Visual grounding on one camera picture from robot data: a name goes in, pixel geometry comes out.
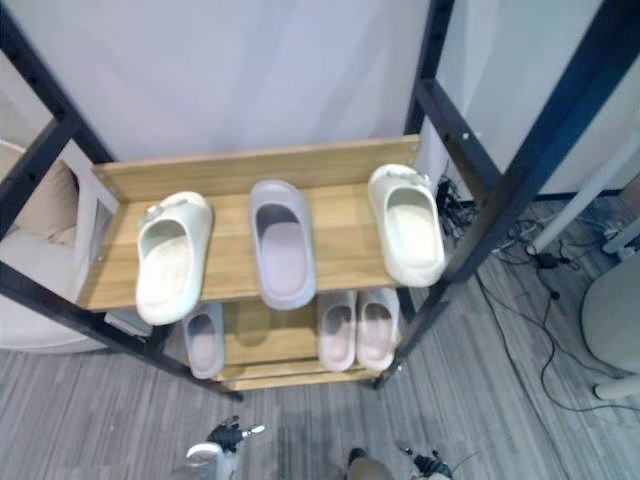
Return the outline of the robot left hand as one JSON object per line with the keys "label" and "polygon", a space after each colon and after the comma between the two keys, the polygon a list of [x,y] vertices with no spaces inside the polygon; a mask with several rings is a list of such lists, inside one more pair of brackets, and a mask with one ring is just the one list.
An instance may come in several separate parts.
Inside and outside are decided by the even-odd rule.
{"label": "robot left hand", "polygon": [[219,445],[224,452],[235,453],[243,440],[266,431],[264,424],[242,427],[240,417],[232,415],[220,422],[207,436],[207,441]]}

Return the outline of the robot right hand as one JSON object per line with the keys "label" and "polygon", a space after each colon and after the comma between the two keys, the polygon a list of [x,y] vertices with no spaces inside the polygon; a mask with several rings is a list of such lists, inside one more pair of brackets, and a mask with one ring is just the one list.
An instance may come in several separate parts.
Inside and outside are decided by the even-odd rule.
{"label": "robot right hand", "polygon": [[397,441],[396,447],[411,460],[416,469],[411,479],[436,480],[453,478],[449,465],[442,460],[436,450],[433,450],[430,455],[422,455],[402,441]]}

